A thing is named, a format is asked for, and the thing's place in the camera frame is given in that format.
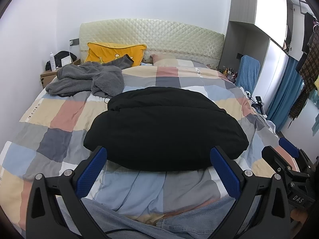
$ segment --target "quilted headboard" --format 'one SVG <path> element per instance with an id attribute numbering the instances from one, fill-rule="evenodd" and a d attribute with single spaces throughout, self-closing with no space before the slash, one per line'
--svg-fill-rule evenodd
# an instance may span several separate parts
<path id="1" fill-rule="evenodd" d="M 189 24 L 150 19 L 83 23 L 79 38 L 82 62 L 87 57 L 88 42 L 112 42 L 146 44 L 144 60 L 154 53 L 169 53 L 217 68 L 224 46 L 224 34 Z"/>

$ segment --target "nightstand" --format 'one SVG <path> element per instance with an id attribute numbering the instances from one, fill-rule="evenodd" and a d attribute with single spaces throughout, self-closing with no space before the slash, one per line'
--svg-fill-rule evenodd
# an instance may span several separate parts
<path id="1" fill-rule="evenodd" d="M 76 61 L 73 62 L 74 65 L 79 66 L 81 64 L 81 60 L 77 59 Z M 52 80 L 56 77 L 56 73 L 58 72 L 59 68 L 56 69 L 55 71 L 47 70 L 44 71 L 40 75 L 42 87 L 45 88 Z"/>

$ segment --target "wardrobe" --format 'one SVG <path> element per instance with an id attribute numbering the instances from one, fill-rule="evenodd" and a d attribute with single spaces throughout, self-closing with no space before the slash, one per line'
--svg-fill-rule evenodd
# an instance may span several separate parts
<path id="1" fill-rule="evenodd" d="M 231 0 L 228 29 L 218 68 L 238 71 L 242 55 L 257 59 L 260 71 L 253 98 L 261 97 L 265 111 L 280 85 L 288 54 L 299 57 L 297 60 L 302 55 L 300 35 L 293 32 L 293 26 L 301 24 L 298 17 L 294 20 L 295 13 L 297 10 L 293 11 L 290 0 Z"/>

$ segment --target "yellow pillow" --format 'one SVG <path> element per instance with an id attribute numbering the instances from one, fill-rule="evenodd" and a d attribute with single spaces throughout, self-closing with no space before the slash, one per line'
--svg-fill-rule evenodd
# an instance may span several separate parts
<path id="1" fill-rule="evenodd" d="M 128 54 L 134 61 L 133 67 L 141 64 L 146 45 L 124 45 L 117 43 L 87 43 L 88 56 L 85 61 L 107 63 Z"/>

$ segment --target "checkered bedsheet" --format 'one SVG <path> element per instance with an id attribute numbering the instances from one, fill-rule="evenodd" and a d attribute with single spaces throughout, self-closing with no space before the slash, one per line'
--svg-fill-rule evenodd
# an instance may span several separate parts
<path id="1" fill-rule="evenodd" d="M 124 91 L 149 86 L 177 87 L 200 92 L 233 116 L 245 131 L 249 147 L 236 160 L 242 169 L 271 176 L 261 150 L 273 146 L 294 166 L 279 146 L 278 137 L 252 109 L 244 91 L 221 73 L 206 68 L 138 66 L 123 70 Z M 19 122 L 15 139 L 0 154 L 0 204 L 24 235 L 28 197 L 34 176 L 61 175 L 90 155 L 83 140 L 94 118 L 107 110 L 103 98 L 90 92 L 72 97 L 50 96 L 43 90 Z M 201 131 L 189 130 L 200 141 Z M 128 170 L 107 161 L 89 195 L 90 199 L 140 222 L 198 208 L 227 194 L 215 169 L 149 173 Z"/>

